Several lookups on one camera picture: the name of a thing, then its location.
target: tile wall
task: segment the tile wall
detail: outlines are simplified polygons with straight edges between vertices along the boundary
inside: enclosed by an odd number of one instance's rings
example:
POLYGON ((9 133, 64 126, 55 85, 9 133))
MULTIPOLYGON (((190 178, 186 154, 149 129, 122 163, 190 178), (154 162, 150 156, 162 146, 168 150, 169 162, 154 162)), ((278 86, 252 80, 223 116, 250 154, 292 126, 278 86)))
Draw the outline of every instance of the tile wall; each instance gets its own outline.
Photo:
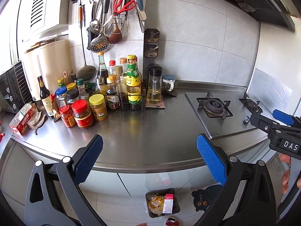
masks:
POLYGON ((248 14, 224 0, 147 0, 146 14, 145 27, 160 31, 154 61, 164 74, 248 86, 260 32, 248 14))
MULTIPOLYGON (((85 57, 88 65, 94 65, 96 68, 98 68, 98 55, 90 50, 87 50, 88 36, 86 29, 88 28, 89 23, 91 21, 92 5, 90 4, 90 0, 82 0, 82 4, 85 5, 86 18, 85 26, 83 25, 82 28, 85 57)), ((81 34, 78 25, 78 6, 79 2, 73 4, 70 1, 68 33, 70 41, 72 68, 74 72, 76 72, 79 68, 84 66, 81 34)), ((111 14, 112 0, 107 18, 111 14)), ((116 60, 116 63, 119 63, 120 58, 126 57, 129 54, 135 54, 138 57, 138 67, 142 69, 143 38, 144 34, 140 30, 140 25, 136 15, 136 11, 135 9, 133 9, 129 11, 128 14, 127 35, 122 39, 120 43, 113 45, 112 48, 104 54, 104 59, 107 68, 109 67, 110 60, 116 60)))

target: microwave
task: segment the microwave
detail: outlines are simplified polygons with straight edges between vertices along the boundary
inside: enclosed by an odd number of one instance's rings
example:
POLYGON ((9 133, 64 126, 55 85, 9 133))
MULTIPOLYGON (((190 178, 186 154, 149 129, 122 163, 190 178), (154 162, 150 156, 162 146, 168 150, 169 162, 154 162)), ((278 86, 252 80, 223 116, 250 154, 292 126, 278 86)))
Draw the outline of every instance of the microwave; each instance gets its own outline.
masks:
POLYGON ((31 101, 22 62, 19 61, 0 75, 0 110, 18 113, 24 104, 31 101))

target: wooden spoon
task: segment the wooden spoon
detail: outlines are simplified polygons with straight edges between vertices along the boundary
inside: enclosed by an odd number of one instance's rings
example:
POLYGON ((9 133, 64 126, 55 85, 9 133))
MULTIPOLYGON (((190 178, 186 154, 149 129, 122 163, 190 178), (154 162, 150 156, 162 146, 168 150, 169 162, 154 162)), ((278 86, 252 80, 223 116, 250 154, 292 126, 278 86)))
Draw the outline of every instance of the wooden spoon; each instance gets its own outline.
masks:
POLYGON ((115 28, 115 31, 113 32, 113 34, 109 37, 109 43, 111 43, 111 44, 116 44, 122 40, 122 34, 118 27, 118 23, 117 23, 116 19, 114 19, 114 21, 115 21, 116 28, 115 28))

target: scissors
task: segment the scissors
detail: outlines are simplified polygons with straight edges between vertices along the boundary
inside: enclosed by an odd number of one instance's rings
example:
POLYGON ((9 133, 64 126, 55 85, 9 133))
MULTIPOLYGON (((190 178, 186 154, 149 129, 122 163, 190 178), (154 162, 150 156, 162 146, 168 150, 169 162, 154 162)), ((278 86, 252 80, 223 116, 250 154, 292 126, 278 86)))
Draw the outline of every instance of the scissors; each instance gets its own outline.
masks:
POLYGON ((114 0, 113 1, 113 14, 103 24, 103 27, 105 27, 107 24, 108 24, 108 27, 110 27, 113 23, 114 18, 116 18, 118 15, 120 15, 123 12, 133 9, 134 7, 136 7, 136 4, 137 4, 135 1, 132 0, 132 1, 129 1, 127 4, 125 4, 120 10, 118 10, 118 8, 121 7, 122 2, 123 2, 123 0, 114 0))

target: gas cooktop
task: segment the gas cooktop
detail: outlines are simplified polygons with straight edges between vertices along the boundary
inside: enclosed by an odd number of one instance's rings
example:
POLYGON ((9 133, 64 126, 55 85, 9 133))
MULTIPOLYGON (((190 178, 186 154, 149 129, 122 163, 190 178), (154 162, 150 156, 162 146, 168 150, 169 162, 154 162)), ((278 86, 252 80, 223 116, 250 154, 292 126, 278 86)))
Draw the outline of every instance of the gas cooktop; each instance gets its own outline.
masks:
POLYGON ((185 93, 211 139, 255 129, 249 122, 252 113, 265 111, 243 92, 185 93))

